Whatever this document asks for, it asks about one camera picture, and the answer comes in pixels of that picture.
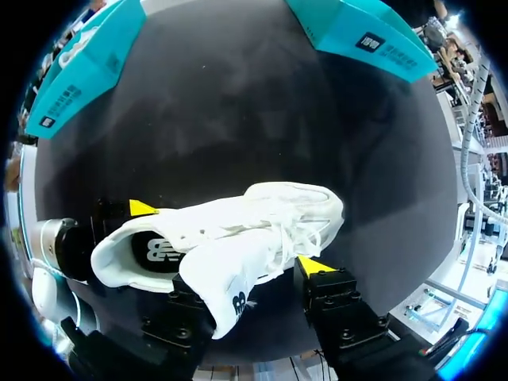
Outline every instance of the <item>teal box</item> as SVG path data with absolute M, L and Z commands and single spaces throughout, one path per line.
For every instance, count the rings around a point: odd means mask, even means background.
M 48 70 L 34 100 L 26 132 L 50 139 L 84 106 L 115 87 L 146 14 L 140 0 L 121 0 L 94 15 L 65 45 Z M 62 68 L 84 33 L 84 47 Z
M 286 0 L 312 45 L 412 83 L 437 69 L 411 27 L 379 0 Z

